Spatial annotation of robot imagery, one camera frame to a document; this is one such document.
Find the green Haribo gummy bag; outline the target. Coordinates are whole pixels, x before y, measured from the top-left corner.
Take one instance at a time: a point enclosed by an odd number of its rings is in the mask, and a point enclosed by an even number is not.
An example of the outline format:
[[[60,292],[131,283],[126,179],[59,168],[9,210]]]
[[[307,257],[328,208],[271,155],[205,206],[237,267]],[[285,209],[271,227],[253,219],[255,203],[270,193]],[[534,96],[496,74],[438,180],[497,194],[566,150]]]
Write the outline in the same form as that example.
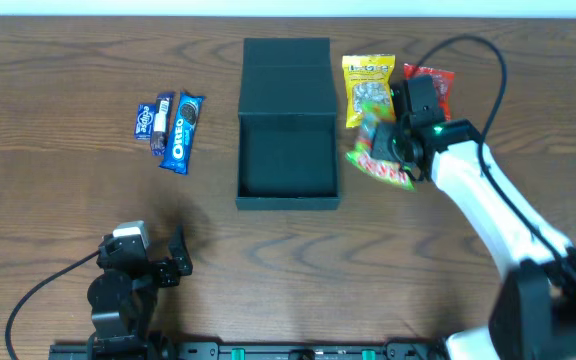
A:
[[[371,155],[377,126],[394,124],[395,115],[391,106],[374,101],[363,102],[354,148],[346,153],[346,159],[353,166],[379,181],[405,190],[413,190],[413,183],[399,162],[378,160]]]

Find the red dried fruit bag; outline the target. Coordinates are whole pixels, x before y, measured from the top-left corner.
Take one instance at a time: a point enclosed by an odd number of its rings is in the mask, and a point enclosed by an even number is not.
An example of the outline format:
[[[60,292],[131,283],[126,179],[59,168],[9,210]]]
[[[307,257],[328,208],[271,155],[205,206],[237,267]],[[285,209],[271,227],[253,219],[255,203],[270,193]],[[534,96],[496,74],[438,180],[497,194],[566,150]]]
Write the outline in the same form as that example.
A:
[[[418,67],[414,64],[404,64],[404,76],[406,79],[422,75],[430,75],[433,80],[433,86],[436,90],[439,106],[443,110],[447,121],[451,120],[451,111],[449,107],[449,97],[452,90],[455,73],[447,70],[436,69],[432,67]]]

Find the yellow sunflower seed bag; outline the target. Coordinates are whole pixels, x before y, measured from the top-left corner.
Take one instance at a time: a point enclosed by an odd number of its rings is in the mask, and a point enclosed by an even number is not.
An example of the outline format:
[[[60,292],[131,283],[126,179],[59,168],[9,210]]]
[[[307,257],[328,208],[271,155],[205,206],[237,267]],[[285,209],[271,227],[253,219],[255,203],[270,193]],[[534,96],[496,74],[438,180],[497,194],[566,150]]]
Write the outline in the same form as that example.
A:
[[[394,114],[390,77],[396,66],[394,54],[344,55],[342,70],[347,95],[346,127],[360,125],[364,105],[378,104]]]

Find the blue Oreo cookie pack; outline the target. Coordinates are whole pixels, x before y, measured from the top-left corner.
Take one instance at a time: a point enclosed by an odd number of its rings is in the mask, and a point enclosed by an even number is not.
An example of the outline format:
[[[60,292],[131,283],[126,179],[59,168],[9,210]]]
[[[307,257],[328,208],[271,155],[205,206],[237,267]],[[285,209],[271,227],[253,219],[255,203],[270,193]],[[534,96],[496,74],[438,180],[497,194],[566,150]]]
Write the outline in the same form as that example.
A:
[[[204,100],[204,96],[181,94],[160,168],[188,174],[194,134]]]

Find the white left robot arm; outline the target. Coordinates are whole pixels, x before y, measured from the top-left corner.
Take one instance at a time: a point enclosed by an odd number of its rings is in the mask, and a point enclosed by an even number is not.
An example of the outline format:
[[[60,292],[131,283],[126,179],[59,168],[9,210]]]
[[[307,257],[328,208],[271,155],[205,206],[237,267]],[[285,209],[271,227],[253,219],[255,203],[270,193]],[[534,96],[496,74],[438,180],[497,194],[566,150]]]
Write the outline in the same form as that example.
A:
[[[175,359],[176,346],[150,322],[162,288],[176,287],[193,272],[183,227],[168,243],[170,255],[148,258],[150,239],[145,223],[123,223],[103,237],[97,265],[103,274],[89,286],[95,332],[86,345],[89,359]]]

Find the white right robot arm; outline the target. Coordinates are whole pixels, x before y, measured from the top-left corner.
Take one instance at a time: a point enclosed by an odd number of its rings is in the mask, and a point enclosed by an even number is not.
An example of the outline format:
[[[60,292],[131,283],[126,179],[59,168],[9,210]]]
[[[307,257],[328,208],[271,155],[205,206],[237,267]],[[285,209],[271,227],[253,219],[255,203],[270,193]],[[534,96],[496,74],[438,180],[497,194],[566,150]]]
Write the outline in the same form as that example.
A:
[[[430,181],[469,221],[502,279],[488,323],[444,341],[449,359],[576,356],[576,248],[521,195],[467,120],[446,120],[430,76],[396,84],[371,155]]]

